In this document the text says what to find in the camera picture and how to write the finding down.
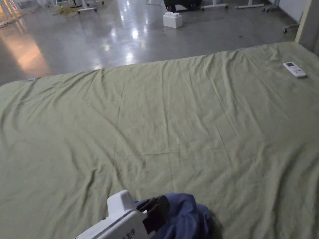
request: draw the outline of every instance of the green bed sheet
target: green bed sheet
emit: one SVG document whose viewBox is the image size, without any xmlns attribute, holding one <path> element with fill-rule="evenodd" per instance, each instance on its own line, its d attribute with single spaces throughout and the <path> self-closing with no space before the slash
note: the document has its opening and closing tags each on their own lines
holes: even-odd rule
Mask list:
<svg viewBox="0 0 319 239">
<path fill-rule="evenodd" d="M 318 124 L 293 42 L 3 85 L 1 238 L 73 239 L 123 189 L 193 194 L 224 238 L 318 238 Z"/>
</svg>

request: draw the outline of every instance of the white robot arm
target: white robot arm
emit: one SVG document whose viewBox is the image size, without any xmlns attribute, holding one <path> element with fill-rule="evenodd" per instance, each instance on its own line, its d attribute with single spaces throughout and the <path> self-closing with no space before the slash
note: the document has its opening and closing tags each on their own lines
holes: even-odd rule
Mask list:
<svg viewBox="0 0 319 239">
<path fill-rule="evenodd" d="M 130 193 L 124 190 L 108 198 L 108 217 L 75 239 L 149 239 L 165 224 L 168 210 L 165 196 L 136 207 Z"/>
</svg>

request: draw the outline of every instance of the black object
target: black object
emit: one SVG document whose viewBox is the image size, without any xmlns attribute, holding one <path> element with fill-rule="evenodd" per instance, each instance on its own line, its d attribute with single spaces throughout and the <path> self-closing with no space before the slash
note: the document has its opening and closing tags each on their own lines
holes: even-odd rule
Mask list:
<svg viewBox="0 0 319 239">
<path fill-rule="evenodd" d="M 176 5 L 182 5 L 188 10 L 196 10 L 202 0 L 164 0 L 167 11 L 176 12 Z"/>
<path fill-rule="evenodd" d="M 136 209 L 140 212 L 147 211 L 148 217 L 143 220 L 143 224 L 147 234 L 150 234 L 152 231 L 158 231 L 166 223 L 169 201 L 165 196 L 151 198 L 142 201 Z"/>
</svg>

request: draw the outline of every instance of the mattress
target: mattress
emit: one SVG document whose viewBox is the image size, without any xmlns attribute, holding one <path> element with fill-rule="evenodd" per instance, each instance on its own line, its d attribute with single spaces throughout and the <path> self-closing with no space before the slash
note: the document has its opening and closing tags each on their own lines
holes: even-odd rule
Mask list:
<svg viewBox="0 0 319 239">
<path fill-rule="evenodd" d="M 1 238 L 74 238 L 123 189 L 193 194 L 224 238 L 318 238 L 318 69 L 289 42 L 1 86 Z"/>
</svg>

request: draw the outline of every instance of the blue garment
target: blue garment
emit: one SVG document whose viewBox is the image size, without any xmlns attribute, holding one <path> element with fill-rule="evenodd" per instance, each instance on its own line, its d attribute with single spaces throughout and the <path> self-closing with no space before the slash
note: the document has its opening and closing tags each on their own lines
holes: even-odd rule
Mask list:
<svg viewBox="0 0 319 239">
<path fill-rule="evenodd" d="M 152 239 L 211 239 L 213 219 L 207 207 L 197 204 L 193 195 L 170 193 L 167 222 Z"/>
</svg>

